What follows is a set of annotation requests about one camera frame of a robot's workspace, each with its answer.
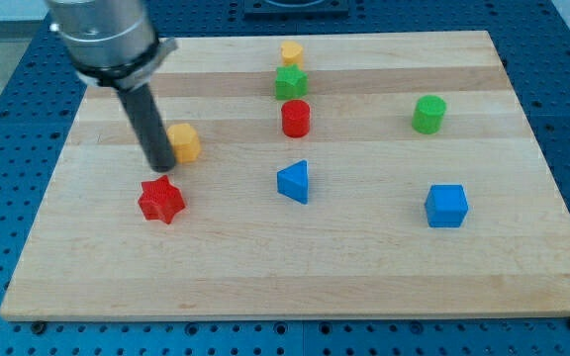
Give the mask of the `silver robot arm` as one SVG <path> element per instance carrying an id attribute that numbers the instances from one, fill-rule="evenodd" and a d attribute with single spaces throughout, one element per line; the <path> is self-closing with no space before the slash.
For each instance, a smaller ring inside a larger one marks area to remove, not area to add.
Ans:
<path id="1" fill-rule="evenodd" d="M 149 82 L 175 50 L 162 39 L 142 0 L 47 0 L 50 29 L 64 42 L 78 77 L 114 89 L 155 172 L 176 165 Z"/>

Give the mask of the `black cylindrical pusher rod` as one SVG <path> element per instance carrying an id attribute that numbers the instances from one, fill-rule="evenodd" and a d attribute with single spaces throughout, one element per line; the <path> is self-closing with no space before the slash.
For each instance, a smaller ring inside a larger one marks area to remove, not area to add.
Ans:
<path id="1" fill-rule="evenodd" d="M 155 172 L 173 169 L 176 158 L 149 86 L 119 90 L 118 97 L 149 167 Z"/>

